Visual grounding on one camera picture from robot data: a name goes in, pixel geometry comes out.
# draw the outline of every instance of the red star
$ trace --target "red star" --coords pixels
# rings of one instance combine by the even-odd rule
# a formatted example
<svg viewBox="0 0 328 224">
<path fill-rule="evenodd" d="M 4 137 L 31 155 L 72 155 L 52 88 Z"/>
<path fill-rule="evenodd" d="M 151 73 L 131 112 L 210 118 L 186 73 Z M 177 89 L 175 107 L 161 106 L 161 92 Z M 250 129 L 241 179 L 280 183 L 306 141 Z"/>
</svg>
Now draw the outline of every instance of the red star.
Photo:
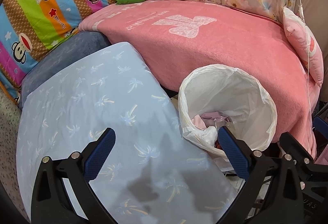
<svg viewBox="0 0 328 224">
<path fill-rule="evenodd" d="M 53 9 L 53 8 L 51 8 L 51 11 L 49 12 L 49 15 L 50 15 L 51 17 L 55 16 L 55 15 L 56 15 L 56 11 L 57 11 L 57 9 Z"/>
</svg>

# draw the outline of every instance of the trash bin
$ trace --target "trash bin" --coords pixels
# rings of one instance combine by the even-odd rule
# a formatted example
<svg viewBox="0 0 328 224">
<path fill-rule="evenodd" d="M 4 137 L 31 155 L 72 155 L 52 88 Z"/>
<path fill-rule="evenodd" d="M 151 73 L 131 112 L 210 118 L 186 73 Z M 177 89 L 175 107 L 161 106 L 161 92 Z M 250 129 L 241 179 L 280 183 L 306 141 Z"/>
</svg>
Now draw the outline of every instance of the trash bin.
<svg viewBox="0 0 328 224">
<path fill-rule="evenodd" d="M 220 64 L 197 68 L 183 80 L 178 105 L 183 137 L 214 154 L 222 171 L 232 168 L 227 156 L 208 143 L 216 140 L 217 130 L 197 128 L 191 121 L 195 115 L 219 111 L 229 116 L 235 137 L 252 150 L 265 150 L 276 131 L 277 110 L 271 96 L 256 78 L 239 68 Z"/>
</svg>

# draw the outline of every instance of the blue cushion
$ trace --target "blue cushion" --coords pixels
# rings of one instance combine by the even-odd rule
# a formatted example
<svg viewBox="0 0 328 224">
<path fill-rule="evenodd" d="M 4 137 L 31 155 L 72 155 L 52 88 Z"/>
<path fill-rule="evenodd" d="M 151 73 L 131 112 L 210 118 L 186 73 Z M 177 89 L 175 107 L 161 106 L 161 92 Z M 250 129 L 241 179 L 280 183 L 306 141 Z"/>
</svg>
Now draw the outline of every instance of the blue cushion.
<svg viewBox="0 0 328 224">
<path fill-rule="evenodd" d="M 111 45 L 100 32 L 83 31 L 63 42 L 42 59 L 23 79 L 19 108 L 27 96 L 57 72 L 100 49 Z"/>
</svg>

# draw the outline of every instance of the string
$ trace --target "string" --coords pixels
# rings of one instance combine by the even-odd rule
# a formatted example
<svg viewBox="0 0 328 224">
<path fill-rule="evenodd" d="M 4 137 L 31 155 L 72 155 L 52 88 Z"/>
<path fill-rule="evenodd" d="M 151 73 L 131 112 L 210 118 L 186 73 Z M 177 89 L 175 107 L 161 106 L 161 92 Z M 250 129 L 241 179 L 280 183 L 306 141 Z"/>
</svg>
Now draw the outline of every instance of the string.
<svg viewBox="0 0 328 224">
<path fill-rule="evenodd" d="M 308 101 L 309 101 L 309 113 L 310 113 L 310 116 L 311 116 L 311 102 L 310 102 L 310 92 L 309 92 L 309 45 L 308 45 L 308 38 L 307 38 L 307 32 L 306 32 L 306 23 L 305 23 L 305 19 L 304 19 L 304 12 L 303 12 L 303 5 L 302 5 L 302 0 L 300 0 L 300 8 L 298 10 L 298 12 L 300 13 L 300 17 L 301 17 L 301 20 L 303 21 L 304 23 L 304 29 L 305 29 L 305 40 L 306 40 L 306 51 L 307 51 L 307 54 L 308 54 L 308 64 L 307 64 L 307 92 L 308 92 Z M 309 140 L 308 140 L 308 149 L 307 151 L 309 151 L 309 148 L 310 148 L 310 138 L 311 138 L 311 132 L 312 132 L 312 117 L 310 117 L 310 134 L 309 134 Z"/>
</svg>

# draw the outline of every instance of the light blue pillow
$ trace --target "light blue pillow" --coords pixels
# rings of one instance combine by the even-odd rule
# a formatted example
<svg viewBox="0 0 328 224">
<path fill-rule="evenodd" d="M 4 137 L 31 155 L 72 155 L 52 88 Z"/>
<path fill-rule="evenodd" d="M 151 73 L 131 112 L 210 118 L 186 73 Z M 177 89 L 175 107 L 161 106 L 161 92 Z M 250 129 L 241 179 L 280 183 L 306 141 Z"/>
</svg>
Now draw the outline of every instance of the light blue pillow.
<svg viewBox="0 0 328 224">
<path fill-rule="evenodd" d="M 170 99 L 123 42 L 61 70 L 27 97 L 17 171 L 28 215 L 42 157 L 67 158 L 107 127 L 116 143 L 90 185 L 119 224 L 213 224 L 236 197 L 207 153 L 183 139 Z"/>
</svg>

